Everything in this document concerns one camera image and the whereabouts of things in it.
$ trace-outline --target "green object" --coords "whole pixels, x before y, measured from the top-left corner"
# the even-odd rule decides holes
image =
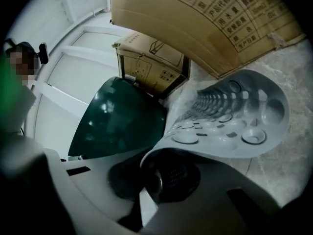
[[[21,76],[16,75],[16,70],[11,68],[9,59],[2,55],[0,57],[0,129],[5,125],[6,116],[21,93],[21,88]]]
[[[80,121],[68,155],[99,158],[153,147],[163,136],[165,109],[130,82],[110,78]]]

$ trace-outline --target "white wall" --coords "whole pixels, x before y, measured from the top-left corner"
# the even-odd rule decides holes
[[[44,148],[56,150],[63,159],[67,158],[86,104],[104,82],[119,74],[112,44],[129,30],[109,24],[110,18],[110,13],[100,13],[74,29],[59,43],[35,84],[34,91],[44,95],[36,112],[29,114],[26,126],[30,130],[32,121],[35,140]],[[51,86],[44,90],[40,84],[44,82]]]
[[[90,103],[103,83],[113,76],[118,76],[117,67],[112,69],[98,62],[63,55],[54,68],[48,84],[85,103]]]
[[[79,117],[43,95],[37,112],[35,140],[44,148],[57,151],[60,158],[66,159],[79,121]]]

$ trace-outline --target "dark green plastic panel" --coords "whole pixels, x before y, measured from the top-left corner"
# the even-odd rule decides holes
[[[99,158],[153,147],[163,136],[165,109],[119,77],[96,93],[82,117],[68,155]]]

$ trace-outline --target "person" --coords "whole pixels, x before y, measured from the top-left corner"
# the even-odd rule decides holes
[[[39,71],[39,57],[34,48],[28,42],[15,44],[12,39],[6,40],[11,46],[5,53],[9,59],[10,67],[16,70],[17,78],[23,85],[35,80]]]

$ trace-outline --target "gray stone floor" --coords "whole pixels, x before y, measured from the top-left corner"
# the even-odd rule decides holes
[[[244,69],[258,71],[276,82],[290,104],[290,127],[284,140],[271,151],[253,159],[221,159],[265,188],[280,204],[297,197],[313,166],[313,53],[309,41],[273,51]],[[190,80],[165,101],[166,130],[190,107],[196,90],[216,79],[192,64]]]

